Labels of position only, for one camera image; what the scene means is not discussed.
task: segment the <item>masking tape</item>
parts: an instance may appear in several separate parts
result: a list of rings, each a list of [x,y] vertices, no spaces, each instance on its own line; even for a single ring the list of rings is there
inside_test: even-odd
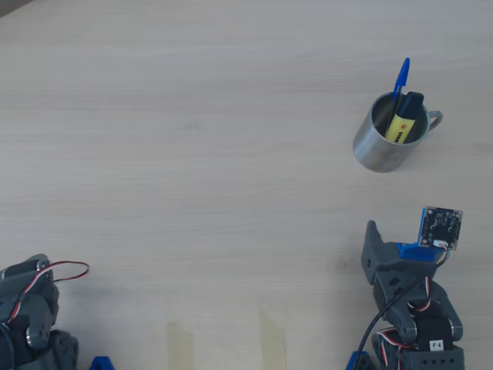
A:
[[[170,322],[168,332],[168,369],[193,370],[193,335],[177,322]]]
[[[260,312],[260,340],[263,370],[286,370],[286,333],[264,312]]]

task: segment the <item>highlighter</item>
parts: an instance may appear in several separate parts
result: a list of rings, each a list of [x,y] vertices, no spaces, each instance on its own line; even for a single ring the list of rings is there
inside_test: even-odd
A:
[[[385,139],[392,143],[404,144],[421,111],[423,99],[423,94],[419,92],[410,91],[407,93],[401,106],[397,109],[391,125],[388,127]]]

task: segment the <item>circuit board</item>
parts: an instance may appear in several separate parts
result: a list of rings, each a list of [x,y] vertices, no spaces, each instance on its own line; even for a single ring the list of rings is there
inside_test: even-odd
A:
[[[426,207],[421,220],[420,247],[438,247],[444,242],[456,250],[461,231],[462,211]]]

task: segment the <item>metal mug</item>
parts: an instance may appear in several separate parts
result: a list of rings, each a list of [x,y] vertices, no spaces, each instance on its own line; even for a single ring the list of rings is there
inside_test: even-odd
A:
[[[369,170],[391,172],[398,168],[430,130],[438,126],[443,120],[440,111],[428,112],[424,106],[421,106],[418,117],[409,132],[409,137],[413,138],[412,141],[396,144],[384,137],[393,105],[391,92],[378,98],[354,137],[354,155]]]

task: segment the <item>pen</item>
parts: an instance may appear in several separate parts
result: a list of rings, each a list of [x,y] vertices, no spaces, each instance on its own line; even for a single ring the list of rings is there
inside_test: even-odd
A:
[[[401,98],[402,86],[406,86],[407,74],[409,73],[410,62],[411,60],[409,58],[406,58],[404,60],[401,71],[399,72],[399,76],[397,77],[397,81],[395,82],[394,92],[392,93],[392,101],[394,102],[394,106],[392,107],[392,112],[388,117],[388,124],[385,127],[385,135],[387,135],[387,131],[391,125],[392,119],[394,118],[394,115],[397,112],[397,108],[399,106],[399,99]]]

